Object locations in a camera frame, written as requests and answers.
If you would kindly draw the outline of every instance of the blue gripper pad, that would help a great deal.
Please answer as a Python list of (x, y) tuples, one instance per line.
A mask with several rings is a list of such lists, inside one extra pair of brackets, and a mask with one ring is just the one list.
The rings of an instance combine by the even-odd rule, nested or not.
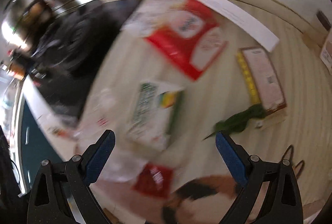
[(114, 149), (114, 146), (115, 134), (113, 131), (110, 131), (103, 143), (96, 150), (96, 153), (86, 165), (85, 178), (83, 181), (87, 186), (97, 181), (103, 167), (106, 164), (106, 161)]
[(234, 180), (243, 188), (248, 184), (245, 166), (221, 132), (217, 132), (215, 145)]

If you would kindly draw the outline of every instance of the red package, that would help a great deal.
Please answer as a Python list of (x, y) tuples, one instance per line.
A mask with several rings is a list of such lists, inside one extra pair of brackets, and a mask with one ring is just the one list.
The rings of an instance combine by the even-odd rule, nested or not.
[(133, 189), (143, 195), (166, 199), (170, 193), (172, 179), (172, 169), (147, 163)]
[(213, 11), (196, 0), (168, 12), (166, 22), (146, 39), (194, 80), (228, 43)]

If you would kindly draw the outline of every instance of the white paper strip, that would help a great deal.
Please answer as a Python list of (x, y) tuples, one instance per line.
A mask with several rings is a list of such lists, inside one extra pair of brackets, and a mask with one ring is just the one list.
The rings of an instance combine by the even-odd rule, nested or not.
[(275, 36), (266, 26), (228, 0), (197, 1), (203, 3), (217, 13), (220, 13), (241, 27), (251, 37), (258, 41), (267, 51), (271, 52), (279, 42), (278, 37)]

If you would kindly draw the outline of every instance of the red packet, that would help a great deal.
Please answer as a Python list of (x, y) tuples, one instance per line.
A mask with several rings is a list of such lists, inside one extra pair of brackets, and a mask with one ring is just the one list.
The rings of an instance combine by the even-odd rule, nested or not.
[(170, 193), (172, 179), (172, 169), (147, 163), (133, 189), (143, 195), (166, 199)]
[(214, 12), (196, 0), (185, 0), (180, 7), (168, 11), (161, 26), (146, 39), (193, 80), (202, 75), (228, 43)]

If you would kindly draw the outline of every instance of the green object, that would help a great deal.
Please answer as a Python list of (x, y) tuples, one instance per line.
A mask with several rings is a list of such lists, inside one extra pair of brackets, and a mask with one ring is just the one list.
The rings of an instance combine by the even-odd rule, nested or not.
[(261, 103), (254, 104), (250, 106), (247, 110), (240, 112), (238, 114), (232, 115), (225, 121), (221, 120), (217, 122), (214, 126), (214, 132), (209, 136), (205, 137), (203, 140), (214, 136), (218, 131), (223, 134), (230, 135), (233, 132), (242, 132), (247, 126), (249, 119), (252, 118), (265, 118), (266, 111)]

